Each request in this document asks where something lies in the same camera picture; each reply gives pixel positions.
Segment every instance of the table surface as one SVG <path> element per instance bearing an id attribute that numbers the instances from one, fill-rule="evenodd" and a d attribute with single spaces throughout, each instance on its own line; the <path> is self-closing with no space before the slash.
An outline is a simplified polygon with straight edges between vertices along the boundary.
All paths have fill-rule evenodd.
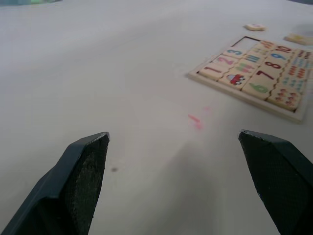
<path id="1" fill-rule="evenodd" d="M 1 7 L 0 230 L 71 142 L 109 131 L 90 235 L 278 235 L 237 136 L 272 134 L 312 161 L 312 105 L 298 125 L 186 74 L 241 35 L 306 48 L 282 39 L 312 16 L 286 0 Z"/>

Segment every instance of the wooden number puzzle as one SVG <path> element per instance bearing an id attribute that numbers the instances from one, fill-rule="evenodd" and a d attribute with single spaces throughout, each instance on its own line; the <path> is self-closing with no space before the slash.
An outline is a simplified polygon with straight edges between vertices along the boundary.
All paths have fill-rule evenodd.
<path id="1" fill-rule="evenodd" d="M 243 39 L 251 48 L 240 48 Z M 189 77 L 250 104 L 300 123 L 313 79 L 313 52 L 243 37 Z"/>

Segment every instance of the number 2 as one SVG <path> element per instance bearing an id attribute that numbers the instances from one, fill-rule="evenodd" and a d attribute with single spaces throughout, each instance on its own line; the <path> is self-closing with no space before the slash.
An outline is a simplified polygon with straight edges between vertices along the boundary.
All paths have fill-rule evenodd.
<path id="1" fill-rule="evenodd" d="M 236 55 L 241 55 L 242 54 L 242 52 L 239 51 L 239 50 L 228 50 L 227 52 L 228 53 L 235 53 Z"/>
<path id="2" fill-rule="evenodd" d="M 269 76 L 267 73 L 265 73 L 265 72 L 263 72 L 263 71 L 261 71 L 261 70 L 259 70 L 256 74 L 257 74 L 257 75 L 264 74 L 264 75 L 265 75 L 265 76 L 267 76 L 268 78 L 270 78 L 270 79 L 274 80 L 274 78 L 273 78 L 273 77 Z"/>
<path id="3" fill-rule="evenodd" d="M 220 61 L 220 62 L 223 62 L 223 61 L 224 61 L 224 62 L 227 63 L 228 65 L 232 65 L 232 64 L 234 63 L 233 60 L 227 60 L 227 59 L 222 58 L 222 57 L 218 58 L 217 60 Z"/>

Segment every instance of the red number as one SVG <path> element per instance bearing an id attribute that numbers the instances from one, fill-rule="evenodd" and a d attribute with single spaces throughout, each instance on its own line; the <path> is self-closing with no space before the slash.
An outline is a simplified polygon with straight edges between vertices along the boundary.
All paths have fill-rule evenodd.
<path id="1" fill-rule="evenodd" d="M 220 58 L 218 58 L 217 59 L 218 61 L 221 61 L 221 62 L 226 62 L 227 64 L 229 64 L 229 65 L 232 65 L 233 63 L 234 63 L 234 61 L 233 60 L 226 60 L 225 58 L 223 58 L 223 57 L 220 57 Z"/>
<path id="2" fill-rule="evenodd" d="M 277 48 L 278 48 L 278 49 L 276 49 L 276 50 L 279 50 L 279 51 L 283 51 L 283 52 L 286 52 L 286 53 L 291 52 L 291 49 L 288 48 L 288 47 L 279 46 L 279 47 L 277 47 Z"/>
<path id="3" fill-rule="evenodd" d="M 271 67 L 273 67 L 273 68 L 275 68 L 275 69 L 280 69 L 280 68 L 281 68 L 280 65 L 278 65 L 278 64 L 273 64 L 273 63 L 271 63 L 271 62 L 265 62 L 265 64 L 268 65 L 268 66 L 271 66 Z"/>
<path id="4" fill-rule="evenodd" d="M 274 80 L 273 77 L 269 76 L 267 73 L 265 73 L 265 72 L 263 72 L 263 71 L 261 71 L 261 70 L 259 70 L 256 74 L 257 74 L 257 75 L 264 74 L 265 76 L 267 76 L 267 77 L 269 77 L 270 79 Z"/>

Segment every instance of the wooden tile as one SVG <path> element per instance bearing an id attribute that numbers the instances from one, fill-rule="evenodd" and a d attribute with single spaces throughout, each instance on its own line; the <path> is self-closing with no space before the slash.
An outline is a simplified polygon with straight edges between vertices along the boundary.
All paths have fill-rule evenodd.
<path id="1" fill-rule="evenodd" d="M 310 42 L 307 41 L 307 37 L 304 37 L 304 36 L 301 36 L 301 35 L 298 35 L 298 34 L 294 34 L 294 33 L 290 33 L 284 39 L 286 41 L 293 42 L 293 43 L 298 43 L 298 44 L 301 44 L 301 45 L 309 45 L 310 44 Z"/>
<path id="2" fill-rule="evenodd" d="M 224 77 L 219 79 L 219 82 L 231 86 L 235 89 L 241 90 L 249 79 L 250 76 L 245 76 L 240 73 L 228 72 L 224 74 Z"/>
<path id="3" fill-rule="evenodd" d="M 254 47 L 264 49 L 264 50 L 273 50 L 276 47 L 276 44 L 269 41 L 260 41 Z"/>
<path id="4" fill-rule="evenodd" d="M 289 65 L 294 65 L 294 66 L 297 66 L 297 67 L 303 68 L 303 69 L 309 69 L 311 67 L 311 62 L 307 59 L 295 56 L 291 59 Z"/>
<path id="5" fill-rule="evenodd" d="M 243 61 L 249 61 L 251 63 L 254 63 L 254 64 L 257 64 L 257 65 L 260 65 L 264 60 L 265 60 L 265 57 L 264 56 L 260 56 L 260 55 L 256 55 L 256 54 L 246 54 L 243 59 Z"/>
<path id="6" fill-rule="evenodd" d="M 238 59 L 225 56 L 225 55 L 220 55 L 217 57 L 213 63 L 218 64 L 219 66 L 225 67 L 225 68 L 232 68 L 235 66 L 235 64 L 238 62 Z"/>
<path id="7" fill-rule="evenodd" d="M 266 82 L 266 80 L 252 77 L 246 82 L 242 91 L 258 99 L 266 100 L 270 96 L 270 91 L 274 89 L 274 86 Z"/>
<path id="8" fill-rule="evenodd" d="M 283 72 L 284 66 L 279 64 L 275 64 L 268 59 L 265 59 L 262 65 L 260 66 L 259 70 L 263 71 L 264 73 L 268 74 L 269 76 L 277 79 Z"/>
<path id="9" fill-rule="evenodd" d="M 264 70 L 262 70 L 261 67 L 259 67 L 256 72 L 253 74 L 252 78 L 254 80 L 258 80 L 259 83 L 262 84 L 271 84 L 274 86 L 278 82 L 278 77 L 272 77 L 268 73 L 266 73 Z"/>
<path id="10" fill-rule="evenodd" d="M 301 94 L 298 93 L 295 89 L 284 86 L 282 84 L 277 83 L 274 90 L 270 92 L 271 96 L 279 96 L 279 97 L 293 97 L 289 100 L 299 101 L 301 99 Z"/>
<path id="11" fill-rule="evenodd" d="M 287 47 L 284 45 L 276 45 L 276 47 L 274 48 L 273 52 L 284 52 L 284 53 L 290 53 L 290 54 L 294 54 L 296 51 L 296 49 L 293 49 L 291 47 Z"/>
<path id="12" fill-rule="evenodd" d="M 307 60 L 312 60 L 313 59 L 313 52 L 298 49 L 295 51 L 295 56 L 303 58 L 303 59 L 307 59 Z"/>
<path id="13" fill-rule="evenodd" d="M 306 81 L 292 78 L 290 76 L 282 76 L 278 79 L 276 86 L 286 86 L 290 89 L 295 89 L 295 91 L 302 94 L 306 86 Z"/>
<path id="14" fill-rule="evenodd" d="M 249 62 L 247 60 L 240 60 L 234 68 L 230 70 L 232 73 L 240 73 L 245 76 L 251 77 L 258 69 L 259 65 Z"/>
<path id="15" fill-rule="evenodd" d="M 304 68 L 299 68 L 297 66 L 294 65 L 289 65 L 285 68 L 285 71 L 282 73 L 281 77 L 282 78 L 294 78 L 294 79 L 298 79 L 298 80 L 307 80 L 307 74 L 308 74 L 309 70 L 306 70 Z"/>
<path id="16" fill-rule="evenodd" d="M 219 66 L 215 63 L 209 63 L 199 71 L 199 74 L 213 80 L 218 80 L 223 77 L 226 72 L 228 72 L 227 68 Z"/>
<path id="17" fill-rule="evenodd" d="M 268 102 L 290 111 L 294 111 L 298 107 L 300 100 L 300 93 L 283 86 L 277 86 L 267 99 Z"/>
<path id="18" fill-rule="evenodd" d="M 289 54 L 285 55 L 285 53 L 279 53 L 279 52 L 273 53 L 272 52 L 268 55 L 266 59 L 267 61 L 270 61 L 274 64 L 278 64 L 282 67 L 285 67 L 289 63 L 291 57 Z"/>
<path id="19" fill-rule="evenodd" d="M 247 52 L 247 54 L 252 54 L 252 55 L 260 56 L 264 58 L 268 57 L 270 53 L 271 53 L 270 50 L 260 49 L 257 47 L 253 47 L 251 50 Z"/>
<path id="20" fill-rule="evenodd" d="M 238 47 L 230 47 L 226 51 L 223 52 L 223 55 L 241 59 L 245 53 L 246 53 L 246 50 L 240 49 Z"/>
<path id="21" fill-rule="evenodd" d="M 264 31 L 264 30 L 266 30 L 266 27 L 264 25 L 253 24 L 253 23 L 246 24 L 245 28 L 250 30 L 250 31 Z"/>

